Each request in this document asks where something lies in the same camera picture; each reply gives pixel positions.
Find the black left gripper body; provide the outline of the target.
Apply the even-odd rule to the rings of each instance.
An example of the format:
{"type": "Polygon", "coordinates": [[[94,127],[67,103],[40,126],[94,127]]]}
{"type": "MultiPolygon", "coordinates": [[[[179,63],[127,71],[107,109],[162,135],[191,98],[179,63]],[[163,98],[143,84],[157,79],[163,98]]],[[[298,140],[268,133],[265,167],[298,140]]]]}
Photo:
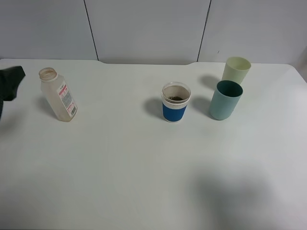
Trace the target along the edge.
{"type": "Polygon", "coordinates": [[[17,97],[18,87],[25,76],[22,66],[0,70],[0,116],[2,116],[4,102],[13,101],[17,97]]]}

